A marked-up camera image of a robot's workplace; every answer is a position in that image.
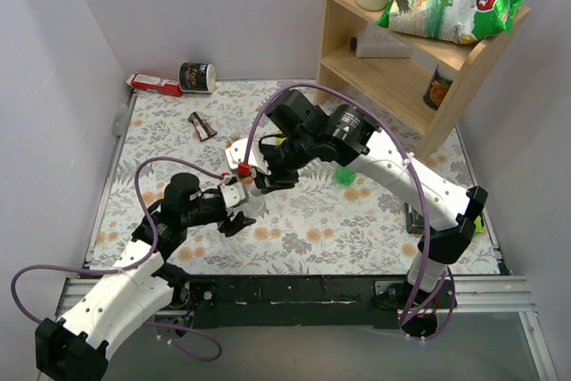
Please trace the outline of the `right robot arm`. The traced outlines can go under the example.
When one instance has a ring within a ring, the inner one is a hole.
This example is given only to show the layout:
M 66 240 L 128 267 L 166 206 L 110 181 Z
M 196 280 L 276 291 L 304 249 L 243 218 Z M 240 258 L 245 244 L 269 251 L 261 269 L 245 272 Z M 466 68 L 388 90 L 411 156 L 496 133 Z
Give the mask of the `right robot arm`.
M 284 140 L 265 145 L 248 136 L 241 167 L 255 170 L 257 187 L 270 193 L 294 187 L 298 171 L 309 162 L 335 162 L 401 198 L 424 222 L 404 298 L 414 307 L 428 305 L 445 269 L 471 243 L 487 192 L 480 186 L 456 186 L 430 170 L 372 111 L 348 96 L 334 91 L 343 104 L 327 114 L 300 90 L 299 84 L 279 89 L 262 106 L 255 119 L 267 117 Z

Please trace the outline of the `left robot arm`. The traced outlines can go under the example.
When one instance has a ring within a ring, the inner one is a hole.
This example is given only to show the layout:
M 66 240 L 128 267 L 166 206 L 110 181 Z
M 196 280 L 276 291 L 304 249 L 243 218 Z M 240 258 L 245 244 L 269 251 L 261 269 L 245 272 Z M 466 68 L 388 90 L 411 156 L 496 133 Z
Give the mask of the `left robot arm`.
M 37 368 L 53 380 L 102 379 L 113 354 L 156 311 L 188 303 L 189 276 L 168 262 L 187 230 L 214 224 L 232 236 L 254 222 L 240 208 L 248 200 L 234 178 L 201 190 L 197 176 L 174 175 L 111 271 L 60 318 L 39 324 Z

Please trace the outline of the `clear plastic bottle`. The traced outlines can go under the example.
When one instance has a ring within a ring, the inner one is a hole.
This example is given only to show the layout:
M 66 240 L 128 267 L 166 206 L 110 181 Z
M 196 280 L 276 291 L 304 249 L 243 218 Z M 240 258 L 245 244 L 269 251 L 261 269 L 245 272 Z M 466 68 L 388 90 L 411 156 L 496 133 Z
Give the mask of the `clear plastic bottle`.
M 247 199 L 241 206 L 241 210 L 246 217 L 256 219 L 264 207 L 265 200 L 265 195 L 261 190 L 250 189 L 247 191 Z

